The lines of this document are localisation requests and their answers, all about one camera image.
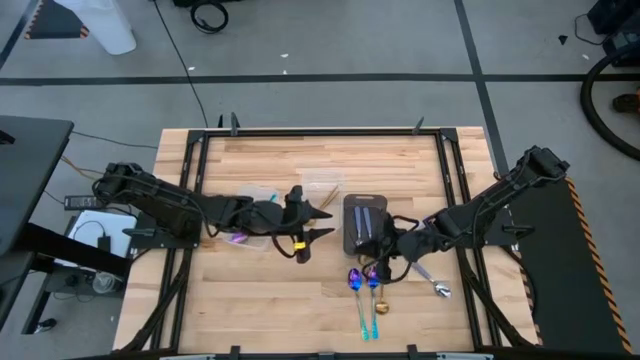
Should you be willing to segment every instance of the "wooden table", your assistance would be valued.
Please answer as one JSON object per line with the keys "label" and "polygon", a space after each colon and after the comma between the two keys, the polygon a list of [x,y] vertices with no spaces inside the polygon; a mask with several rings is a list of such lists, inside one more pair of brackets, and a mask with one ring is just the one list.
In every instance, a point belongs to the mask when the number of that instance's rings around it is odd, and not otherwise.
{"label": "wooden table", "polygon": [[[483,129],[457,130],[473,196],[495,181],[493,166]],[[159,178],[179,182],[187,132],[163,132],[154,168]],[[190,188],[197,154],[196,149]],[[447,154],[452,167],[448,147]],[[282,200],[301,182],[301,174],[318,170],[343,174],[340,196],[386,196],[392,214],[420,219],[447,206],[435,141],[421,136],[216,138],[209,144],[203,193],[235,195],[241,186],[254,184],[277,189]],[[457,179],[453,185],[456,201],[462,203]],[[228,353],[232,345],[240,345],[243,353],[404,352],[407,344],[416,344],[419,351],[472,350],[454,251],[420,260],[451,287],[453,297],[437,297],[431,284],[412,270],[404,281],[385,287],[391,311],[378,317],[380,339],[363,342],[354,294],[345,281],[348,269],[358,265],[343,254],[341,234],[317,240],[305,265],[285,259],[273,247],[256,252],[204,235],[192,260],[180,353]],[[499,249],[484,253],[496,303],[525,338],[537,342],[518,265]],[[153,250],[134,264],[114,348],[132,339],[156,305],[164,258],[165,250]],[[405,264],[395,260],[394,274]],[[370,324],[370,296],[364,290]],[[484,309],[476,303],[483,340],[489,344]],[[162,346],[168,344],[172,317],[170,308]]]}

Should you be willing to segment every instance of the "black floor line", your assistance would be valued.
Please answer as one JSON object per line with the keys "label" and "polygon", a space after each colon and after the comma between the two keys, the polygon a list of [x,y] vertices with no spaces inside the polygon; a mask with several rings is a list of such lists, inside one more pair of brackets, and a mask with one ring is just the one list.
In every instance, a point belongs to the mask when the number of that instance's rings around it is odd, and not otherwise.
{"label": "black floor line", "polygon": [[[583,74],[301,74],[192,76],[194,84],[260,84],[313,82],[582,82]],[[597,81],[640,81],[640,74],[602,74]],[[130,76],[78,78],[0,78],[0,86],[165,85],[188,84],[186,76]]]}
{"label": "black floor line", "polygon": [[471,34],[471,26],[469,25],[469,19],[467,18],[467,11],[464,8],[462,0],[454,0],[454,3],[456,6],[456,13],[458,14],[458,21],[460,22],[460,29],[462,29],[464,45],[467,48],[471,71],[473,75],[476,76],[476,88],[478,90],[478,97],[480,98],[482,113],[484,114],[487,135],[489,136],[490,145],[493,149],[493,157],[496,161],[495,165],[500,174],[506,174],[509,172],[509,165],[507,164],[507,157],[504,153],[502,140],[500,139],[498,124],[493,113],[493,107],[491,106],[491,98],[489,96],[489,91],[487,90],[487,83],[482,76],[480,58],[478,57],[476,45],[473,42],[473,35]]}
{"label": "black floor line", "polygon": [[4,48],[2,49],[2,52],[0,53],[0,70],[2,70],[4,63],[7,62],[7,59],[11,54],[11,50],[13,50],[13,47],[16,46],[16,43],[18,42],[18,39],[22,34],[22,30],[24,30],[24,27],[27,26],[31,13],[33,13],[33,10],[36,8],[37,4],[38,4],[38,0],[30,0],[29,4],[27,4],[27,8],[22,13],[22,16],[20,17],[20,21],[18,21],[18,24],[13,29],[13,32],[11,33],[9,40],[7,40],[7,43],[5,44]]}

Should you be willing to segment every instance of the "purple object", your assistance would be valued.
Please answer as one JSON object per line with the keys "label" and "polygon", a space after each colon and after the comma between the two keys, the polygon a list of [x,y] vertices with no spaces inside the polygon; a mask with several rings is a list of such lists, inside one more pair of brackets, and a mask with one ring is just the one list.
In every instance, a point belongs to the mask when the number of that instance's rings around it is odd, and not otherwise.
{"label": "purple object", "polygon": [[362,276],[360,275],[360,271],[358,269],[353,268],[349,270],[349,278],[348,278],[349,287],[354,290],[360,290],[362,286]]}
{"label": "purple object", "polygon": [[369,287],[371,290],[375,289],[380,285],[380,281],[378,280],[378,274],[376,273],[376,268],[372,267],[371,272],[369,273]]}

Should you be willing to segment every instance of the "concrete floor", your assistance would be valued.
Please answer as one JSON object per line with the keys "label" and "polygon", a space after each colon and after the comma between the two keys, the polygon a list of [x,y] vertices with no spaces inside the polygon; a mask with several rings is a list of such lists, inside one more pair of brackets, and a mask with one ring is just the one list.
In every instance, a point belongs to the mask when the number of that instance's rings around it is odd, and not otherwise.
{"label": "concrete floor", "polygon": [[[600,47],[573,36],[573,19],[595,0],[245,0],[227,6],[231,19],[219,35],[201,34],[188,11],[158,0],[167,25],[193,76],[295,74],[472,74],[456,10],[466,9],[485,74],[582,74],[604,56]],[[5,0],[0,10],[0,47],[9,39],[28,0]],[[20,37],[4,64],[0,83],[24,78],[113,78],[120,85],[1,86],[0,113],[72,120],[76,130],[125,142],[155,145],[163,128],[202,127],[187,84],[126,85],[131,77],[184,76],[153,3],[120,0],[138,48],[107,55],[90,36],[71,40]],[[593,36],[587,23],[581,33]],[[565,45],[559,35],[569,36]],[[619,72],[608,69],[607,72]],[[616,301],[634,348],[640,348],[640,222],[634,181],[638,163],[619,154],[588,126],[578,103],[578,83],[488,83],[495,123],[474,82],[328,81],[199,83],[209,123],[234,111],[242,126],[478,125],[497,130],[494,151],[504,148],[514,165],[533,144],[551,147],[572,164]],[[640,145],[638,118],[614,115],[610,99],[637,84],[598,83],[594,101],[610,126]],[[134,161],[151,169],[153,150],[132,149],[72,136],[65,155],[78,166],[101,170],[110,161]],[[494,154],[496,159],[503,154]],[[90,183],[61,164],[48,191],[89,194]],[[62,232],[73,215],[43,196],[32,221]],[[31,275],[0,333],[7,358],[58,359],[103,354],[111,349],[120,302],[89,304],[51,300],[45,311],[60,321],[51,332],[21,336],[19,329],[37,289]]]}

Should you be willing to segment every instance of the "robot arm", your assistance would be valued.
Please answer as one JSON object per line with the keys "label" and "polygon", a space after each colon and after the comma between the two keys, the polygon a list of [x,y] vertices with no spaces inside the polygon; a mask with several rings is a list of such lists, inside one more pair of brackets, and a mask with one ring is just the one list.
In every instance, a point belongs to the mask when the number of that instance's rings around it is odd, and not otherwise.
{"label": "robot arm", "polygon": [[[137,164],[109,164],[104,176],[93,184],[93,193],[103,203],[129,204],[153,217],[158,226],[176,238],[200,231],[243,232],[271,236],[278,250],[305,263],[311,257],[311,243],[333,229],[304,231],[311,219],[330,218],[302,201],[302,187],[294,186],[285,197],[285,207],[270,201],[253,201],[248,196],[205,196],[157,179]],[[209,225],[216,228],[211,233]],[[294,253],[286,254],[278,245],[278,235],[294,240]]]}
{"label": "robot arm", "polygon": [[[569,164],[558,159],[551,150],[534,146],[508,174],[466,204],[442,209],[422,222],[386,214],[383,238],[365,242],[356,247],[355,252],[374,259],[366,267],[375,265],[382,283],[400,281],[404,276],[391,279],[390,257],[402,255],[412,263],[426,254],[447,251],[455,246],[480,248],[484,246],[483,235],[502,207],[528,188],[563,179],[568,168]],[[415,226],[410,230],[396,228],[398,218],[413,222]]]}
{"label": "robot arm", "polygon": [[398,239],[398,251],[410,262],[425,254],[454,246],[480,248],[483,235],[497,212],[531,187],[556,183],[566,176],[569,164],[548,148],[532,147],[497,183],[466,204],[442,209],[423,220],[424,228]]}

